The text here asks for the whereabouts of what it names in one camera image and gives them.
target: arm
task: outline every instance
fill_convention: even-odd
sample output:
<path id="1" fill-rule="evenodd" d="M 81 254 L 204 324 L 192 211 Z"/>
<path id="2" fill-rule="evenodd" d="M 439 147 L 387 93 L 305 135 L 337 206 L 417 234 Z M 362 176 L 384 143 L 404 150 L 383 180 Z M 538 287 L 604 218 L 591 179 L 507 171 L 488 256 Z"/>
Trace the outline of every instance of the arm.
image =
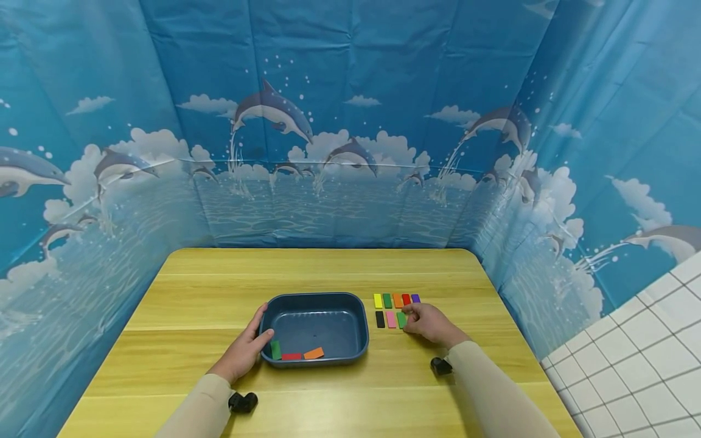
<path id="1" fill-rule="evenodd" d="M 258 354 L 273 338 L 272 329 L 256 337 L 267 308 L 267 303 L 260 306 L 248 326 L 197 382 L 155 438 L 219 438 L 222 435 L 229 421 L 231 385 L 250 371 Z"/>
<path id="2" fill-rule="evenodd" d="M 457 385 L 471 398 L 485 437 L 558 438 L 540 409 L 472 339 L 430 304 L 414 303 L 404 330 L 448 350 Z"/>

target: white tiled wall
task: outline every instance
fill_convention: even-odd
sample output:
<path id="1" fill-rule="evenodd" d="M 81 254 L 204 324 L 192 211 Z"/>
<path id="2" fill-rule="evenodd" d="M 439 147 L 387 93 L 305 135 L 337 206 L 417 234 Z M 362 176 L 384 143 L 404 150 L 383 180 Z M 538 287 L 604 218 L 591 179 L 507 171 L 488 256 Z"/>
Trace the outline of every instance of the white tiled wall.
<path id="1" fill-rule="evenodd" d="M 585 438 L 701 438 L 701 253 L 541 364 Z"/>

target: black clamp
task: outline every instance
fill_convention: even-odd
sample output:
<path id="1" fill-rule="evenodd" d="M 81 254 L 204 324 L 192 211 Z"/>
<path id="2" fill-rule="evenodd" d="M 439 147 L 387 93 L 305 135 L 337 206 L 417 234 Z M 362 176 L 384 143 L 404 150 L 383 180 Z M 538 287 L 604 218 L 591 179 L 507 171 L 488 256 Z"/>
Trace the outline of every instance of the black clamp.
<path id="1" fill-rule="evenodd" d="M 231 413 L 251 413 L 257 405 L 258 396 L 253 392 L 249 392 L 245 397 L 235 392 L 229 398 L 229 411 Z"/>
<path id="2" fill-rule="evenodd" d="M 445 359 L 434 357 L 431 359 L 431 369 L 436 376 L 445 376 L 453 372 L 453 367 Z"/>

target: tray rim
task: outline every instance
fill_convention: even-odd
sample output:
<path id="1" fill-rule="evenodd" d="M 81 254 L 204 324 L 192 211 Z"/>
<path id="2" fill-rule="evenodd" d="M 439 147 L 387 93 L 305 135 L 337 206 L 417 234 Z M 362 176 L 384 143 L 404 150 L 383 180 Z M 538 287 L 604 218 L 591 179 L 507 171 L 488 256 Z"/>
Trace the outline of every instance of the tray rim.
<path id="1" fill-rule="evenodd" d="M 350 292 L 300 292 L 300 293 L 292 293 L 292 294 L 279 294 L 268 300 L 268 306 L 270 306 L 270 303 L 275 301 L 276 299 L 279 299 L 282 296 L 288 296 L 288 295 L 295 295 L 295 296 L 305 296 L 305 295 L 348 295 L 351 296 L 352 298 L 358 300 L 358 303 L 360 304 L 360 308 L 362 309 L 362 321 L 361 323 L 363 324 L 363 327 L 365 328 L 365 345 L 360 349 L 358 353 L 356 353 L 353 356 L 347 356 L 347 357 L 321 357 L 319 359 L 302 359 L 302 360 L 274 360 L 272 357 L 269 357 L 267 354 L 265 354 L 265 348 L 261 350 L 261 357 L 268 362 L 270 365 L 275 366 L 279 364 L 285 364 L 285 365 L 293 365 L 293 364 L 323 364 L 323 363 L 329 363 L 333 364 L 335 362 L 343 362 L 343 363 L 350 363 L 354 362 L 358 359 L 360 359 L 365 352 L 367 351 L 368 345 L 370 344 L 370 330 L 367 326 L 367 315 L 365 315 L 365 305 L 362 303 L 362 300 L 358 295 L 351 294 Z M 263 314 L 263 317 L 261 318 L 261 323 L 258 326 L 258 336 L 263 333 L 263 321 L 265 320 L 265 313 Z"/>

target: beige sleeve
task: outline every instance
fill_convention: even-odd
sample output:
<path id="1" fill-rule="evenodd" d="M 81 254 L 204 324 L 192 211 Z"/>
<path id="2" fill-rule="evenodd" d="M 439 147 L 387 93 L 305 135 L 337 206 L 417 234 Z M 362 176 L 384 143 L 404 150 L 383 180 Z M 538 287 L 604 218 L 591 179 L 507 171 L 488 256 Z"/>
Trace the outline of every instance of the beige sleeve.
<path id="1" fill-rule="evenodd" d="M 526 393 L 476 343 L 455 345 L 447 360 L 453 367 L 456 384 L 472 400 L 485 437 L 559 437 Z"/>
<path id="2" fill-rule="evenodd" d="M 204 375 L 155 438 L 219 438 L 229 421 L 229 382 Z"/>

